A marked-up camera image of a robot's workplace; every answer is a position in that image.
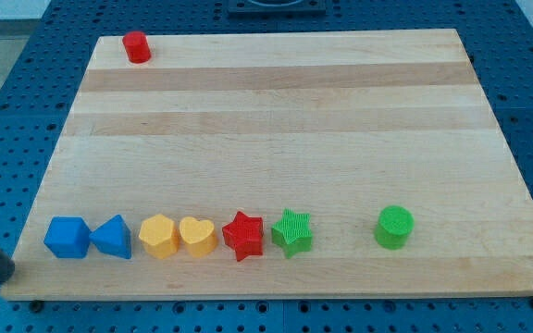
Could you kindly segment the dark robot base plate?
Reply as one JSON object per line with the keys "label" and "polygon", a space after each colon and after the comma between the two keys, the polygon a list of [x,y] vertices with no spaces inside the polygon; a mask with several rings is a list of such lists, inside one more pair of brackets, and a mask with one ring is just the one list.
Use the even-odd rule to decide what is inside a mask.
{"label": "dark robot base plate", "polygon": [[230,16],[323,14],[325,0],[228,0]]}

